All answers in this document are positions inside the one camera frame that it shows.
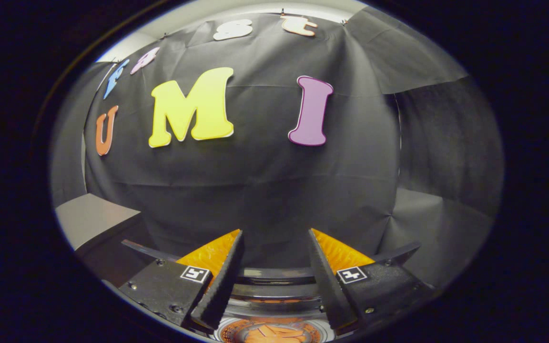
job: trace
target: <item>orange soft finger pad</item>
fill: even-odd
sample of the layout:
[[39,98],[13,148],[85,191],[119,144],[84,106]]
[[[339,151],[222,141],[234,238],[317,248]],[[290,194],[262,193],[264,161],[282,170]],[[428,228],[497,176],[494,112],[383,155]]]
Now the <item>orange soft finger pad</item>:
[[186,256],[177,260],[177,263],[183,265],[191,265],[192,267],[199,267],[209,269],[213,274],[209,287],[215,280],[216,276],[220,273],[224,261],[230,252],[234,240],[236,239],[240,230],[234,230],[229,232],[218,239],[215,239],[202,247],[190,252]]
[[374,260],[365,256],[361,252],[349,247],[348,245],[329,237],[323,232],[318,230],[311,229],[315,234],[316,240],[321,246],[321,250],[327,258],[329,267],[331,267],[332,272],[336,274],[337,271],[341,269],[347,269],[351,267],[360,267],[362,265],[374,263]]

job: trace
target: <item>purple letter i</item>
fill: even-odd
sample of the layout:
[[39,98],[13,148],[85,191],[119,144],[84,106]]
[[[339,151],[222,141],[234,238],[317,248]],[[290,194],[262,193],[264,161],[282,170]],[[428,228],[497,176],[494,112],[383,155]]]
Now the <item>purple letter i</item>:
[[293,143],[307,146],[323,145],[323,116],[327,96],[334,92],[334,88],[310,76],[300,76],[298,85],[302,87],[302,103],[298,126],[289,131],[287,137]]

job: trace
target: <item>white ceiling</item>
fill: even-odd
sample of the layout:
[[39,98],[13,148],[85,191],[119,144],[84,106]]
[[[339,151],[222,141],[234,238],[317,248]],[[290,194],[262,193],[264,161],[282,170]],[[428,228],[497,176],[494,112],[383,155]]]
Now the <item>white ceiling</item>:
[[267,0],[194,0],[155,18],[131,33],[108,50],[98,61],[119,61],[131,53],[186,26],[215,17],[243,13],[279,13],[307,15],[341,22],[351,18],[367,5],[356,0],[293,0],[272,2]]

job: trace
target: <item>wrinkled fabric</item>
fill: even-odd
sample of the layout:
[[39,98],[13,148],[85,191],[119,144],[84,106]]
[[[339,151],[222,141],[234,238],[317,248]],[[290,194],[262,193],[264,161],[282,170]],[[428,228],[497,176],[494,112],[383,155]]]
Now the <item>wrinkled fabric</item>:
[[[238,19],[250,19],[253,32],[213,39]],[[419,241],[407,267],[447,284],[484,243],[499,204],[503,154],[488,102],[451,57],[383,13],[365,9],[346,26],[309,20],[318,24],[308,28],[314,37],[286,32],[278,14],[237,15],[129,56],[113,91],[102,100],[100,87],[88,113],[88,191],[141,211],[154,248],[177,256],[241,229],[244,266],[308,267],[306,231],[316,228],[367,255]],[[156,46],[155,59],[130,75]],[[152,89],[175,80],[187,95],[218,67],[234,70],[226,86],[233,135],[173,136],[150,148]],[[287,138],[303,75],[334,88],[323,146]],[[98,156],[96,119],[116,105],[111,150]]]
[[99,83],[112,63],[91,65],[70,89],[57,113],[50,143],[52,206],[86,194],[82,171],[82,131]]

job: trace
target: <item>screw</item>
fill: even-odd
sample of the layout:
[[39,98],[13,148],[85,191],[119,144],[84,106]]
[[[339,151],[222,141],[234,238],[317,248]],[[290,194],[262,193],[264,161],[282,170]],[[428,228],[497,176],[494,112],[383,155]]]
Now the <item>screw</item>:
[[168,309],[175,313],[183,313],[183,308],[181,308],[180,306],[171,305],[171,306],[168,306]]

